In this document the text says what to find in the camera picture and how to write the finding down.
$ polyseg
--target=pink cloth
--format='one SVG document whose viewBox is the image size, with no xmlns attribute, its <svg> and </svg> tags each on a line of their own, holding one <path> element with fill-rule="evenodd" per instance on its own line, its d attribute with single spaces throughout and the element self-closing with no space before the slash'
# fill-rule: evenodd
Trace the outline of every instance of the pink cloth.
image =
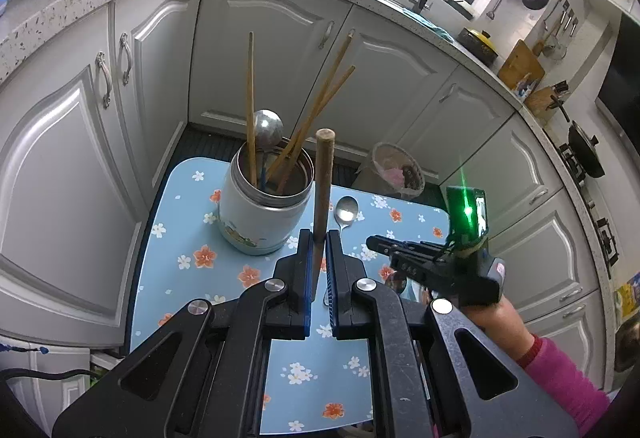
<svg viewBox="0 0 640 438">
<path fill-rule="evenodd" d="M 609 407 L 607 395 L 549 339 L 542 339 L 540 351 L 525 371 L 574 419 L 580 436 L 587 434 Z"/>
</svg>

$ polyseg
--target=pot lid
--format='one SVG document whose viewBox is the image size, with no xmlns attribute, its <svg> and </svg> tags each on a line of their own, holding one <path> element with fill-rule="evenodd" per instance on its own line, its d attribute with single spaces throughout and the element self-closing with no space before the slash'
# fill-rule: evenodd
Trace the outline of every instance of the pot lid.
<svg viewBox="0 0 640 438">
<path fill-rule="evenodd" d="M 489 37 L 491 36 L 487 32 L 485 32 L 484 30 L 482 30 L 482 32 L 479 32 L 478 30 L 469 30 L 469 33 L 475 37 L 478 37 L 478 39 L 486 44 L 491 50 L 498 53 L 498 50 L 495 49 L 494 43 L 489 40 Z"/>
</svg>

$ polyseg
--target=cable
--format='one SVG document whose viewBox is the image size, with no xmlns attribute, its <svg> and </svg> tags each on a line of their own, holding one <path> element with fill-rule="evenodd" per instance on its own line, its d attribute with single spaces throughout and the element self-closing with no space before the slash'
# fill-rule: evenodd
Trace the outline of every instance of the cable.
<svg viewBox="0 0 640 438">
<path fill-rule="evenodd" d="M 89 370 L 69 370 L 64 373 L 43 373 L 42 371 L 26 370 L 24 368 L 11 368 L 8 370 L 0 371 L 0 382 L 3 380 L 9 380 L 10 378 L 16 378 L 19 376 L 28 376 L 30 378 L 40 378 L 42 380 L 65 380 L 72 376 L 78 376 L 79 374 L 86 374 L 91 378 L 100 378 L 100 375 Z"/>
</svg>

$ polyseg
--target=drawer handle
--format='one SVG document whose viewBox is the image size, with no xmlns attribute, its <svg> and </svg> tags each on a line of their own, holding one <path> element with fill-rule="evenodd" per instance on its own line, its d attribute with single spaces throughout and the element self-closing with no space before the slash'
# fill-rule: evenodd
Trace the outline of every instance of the drawer handle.
<svg viewBox="0 0 640 438">
<path fill-rule="evenodd" d="M 544 196 L 548 192 L 549 192 L 549 189 L 542 189 L 539 193 L 537 193 L 535 196 L 533 196 L 533 198 L 529 202 L 529 205 L 533 205 L 537 200 L 542 198 L 542 196 Z"/>
<path fill-rule="evenodd" d="M 126 32 L 123 32 L 120 36 L 120 46 L 124 48 L 124 51 L 127 53 L 127 69 L 122 74 L 122 83 L 126 86 L 129 84 L 129 76 L 131 75 L 131 67 L 133 66 L 133 57 L 131 55 L 131 48 L 129 48 L 129 43 L 127 42 Z"/>
<path fill-rule="evenodd" d="M 447 99 L 448 99 L 448 98 L 453 94 L 453 90 L 455 90 L 455 89 L 456 89 L 456 86 L 457 86 L 457 84 L 454 82 L 454 83 L 451 85 L 451 87 L 450 87 L 449 91 L 448 91 L 445 95 L 443 95 L 442 97 L 440 97 L 440 99 L 438 100 L 438 102 L 442 104 L 445 100 L 447 100 Z"/>
<path fill-rule="evenodd" d="M 586 304 L 581 304 L 580 306 L 578 306 L 577 308 L 574 308 L 570 312 L 562 314 L 562 319 L 566 319 L 567 317 L 571 317 L 572 315 L 576 315 L 577 313 L 579 313 L 582 310 L 584 310 L 586 307 L 587 307 Z"/>
<path fill-rule="evenodd" d="M 331 37 L 331 30 L 334 29 L 334 24 L 335 24 L 335 21 L 329 21 L 329 26 L 326 27 L 326 32 L 324 32 L 324 35 L 322 36 L 322 40 L 318 45 L 319 49 L 324 48 L 324 44 L 329 40 L 329 37 Z"/>
<path fill-rule="evenodd" d="M 574 291 L 569 292 L 567 295 L 563 295 L 563 296 L 560 298 L 560 302 L 564 302 L 564 301 L 566 301 L 567 299 L 569 299 L 569 297 L 573 297 L 574 295 L 578 295 L 581 291 L 582 291 L 582 287 L 581 287 L 581 286 L 579 286 L 579 287 L 578 287 L 578 288 L 576 288 Z"/>
<path fill-rule="evenodd" d="M 113 81 L 111 81 L 111 72 L 109 71 L 109 67 L 107 66 L 104 52 L 98 52 L 98 55 L 95 56 L 95 63 L 98 65 L 98 68 L 102 70 L 102 72 L 104 73 L 104 80 L 107 81 L 107 92 L 102 98 L 102 104 L 104 106 L 104 109 L 106 110 L 111 104 L 111 90 L 113 89 Z"/>
</svg>

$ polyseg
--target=blue floral tablecloth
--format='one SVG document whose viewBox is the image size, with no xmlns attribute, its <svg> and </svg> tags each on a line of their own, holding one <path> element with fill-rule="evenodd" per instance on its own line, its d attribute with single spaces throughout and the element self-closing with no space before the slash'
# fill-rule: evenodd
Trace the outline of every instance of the blue floral tablecloth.
<svg viewBox="0 0 640 438">
<path fill-rule="evenodd" d="M 142 263 L 131 349 L 188 301 L 206 298 L 221 303 L 270 278 L 276 261 L 296 251 L 300 228 L 312 228 L 313 193 L 283 248 L 268 256 L 237 251 L 216 225 L 228 166 L 219 160 L 193 158 L 171 172 Z M 357 199 L 360 212 L 357 221 L 342 231 L 343 251 L 360 258 L 367 275 L 375 280 L 383 282 L 391 269 L 388 258 L 366 247 L 371 234 L 433 243 L 443 243 L 447 237 L 449 217 L 440 209 L 337 186 L 332 186 L 332 205 L 345 195 Z M 328 228 L 338 228 L 332 213 Z M 271 345 L 262 434 L 316 431 L 372 418 L 367 341 L 338 342 L 332 337 L 329 309 L 322 303 L 325 291 L 326 275 L 321 274 L 310 337 Z"/>
</svg>

